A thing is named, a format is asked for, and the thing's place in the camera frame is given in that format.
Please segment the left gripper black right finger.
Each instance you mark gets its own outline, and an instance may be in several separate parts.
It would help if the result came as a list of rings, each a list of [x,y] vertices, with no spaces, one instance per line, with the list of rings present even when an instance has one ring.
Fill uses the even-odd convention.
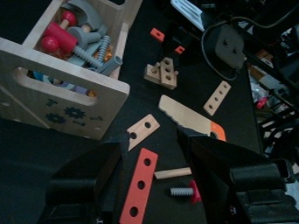
[[[178,128],[208,224],[299,224],[276,163],[235,144]]]

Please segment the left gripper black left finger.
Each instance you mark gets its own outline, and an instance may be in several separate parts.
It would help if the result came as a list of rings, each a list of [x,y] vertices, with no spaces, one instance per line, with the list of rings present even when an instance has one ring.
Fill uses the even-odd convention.
[[[52,174],[37,224],[114,223],[114,173],[128,145],[130,135],[124,131]]]

